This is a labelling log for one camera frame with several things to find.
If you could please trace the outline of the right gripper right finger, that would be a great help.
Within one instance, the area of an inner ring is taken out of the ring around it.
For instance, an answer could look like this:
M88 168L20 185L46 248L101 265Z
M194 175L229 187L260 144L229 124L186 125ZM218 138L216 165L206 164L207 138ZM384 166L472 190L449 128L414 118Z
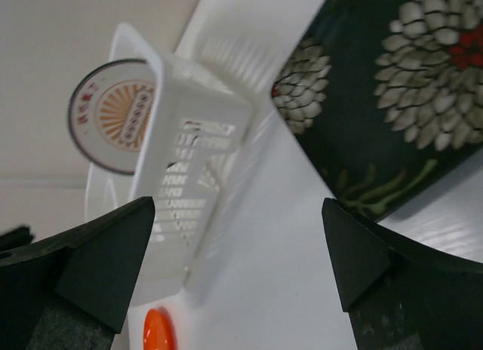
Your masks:
M359 349L480 349L482 264L428 247L326 198L340 303Z

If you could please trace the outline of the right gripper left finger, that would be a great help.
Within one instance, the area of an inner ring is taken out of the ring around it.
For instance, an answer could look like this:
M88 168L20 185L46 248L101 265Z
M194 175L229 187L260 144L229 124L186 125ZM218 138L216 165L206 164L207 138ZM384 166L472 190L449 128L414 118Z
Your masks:
M122 331L155 217L138 198L1 252L3 349L109 349Z

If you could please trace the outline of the white round sunburst plate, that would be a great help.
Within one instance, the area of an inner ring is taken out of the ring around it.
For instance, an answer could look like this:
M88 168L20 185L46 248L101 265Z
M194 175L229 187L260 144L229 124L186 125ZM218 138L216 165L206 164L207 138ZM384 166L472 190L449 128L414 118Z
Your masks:
M155 75L140 58L114 60L89 72L69 99L67 123L75 147L104 170L134 174L155 89Z

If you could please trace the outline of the black square floral plate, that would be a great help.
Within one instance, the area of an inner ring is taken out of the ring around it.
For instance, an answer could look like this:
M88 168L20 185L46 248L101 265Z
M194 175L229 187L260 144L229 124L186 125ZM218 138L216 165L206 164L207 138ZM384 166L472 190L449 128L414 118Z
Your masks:
M381 220L482 147L482 0L326 0L271 96L332 195Z

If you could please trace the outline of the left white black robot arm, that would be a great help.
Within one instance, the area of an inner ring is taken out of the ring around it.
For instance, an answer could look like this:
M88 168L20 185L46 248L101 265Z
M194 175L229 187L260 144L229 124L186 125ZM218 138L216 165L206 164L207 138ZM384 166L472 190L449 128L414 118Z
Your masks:
M0 235L0 251L12 250L30 244L35 239L29 226L18 226Z

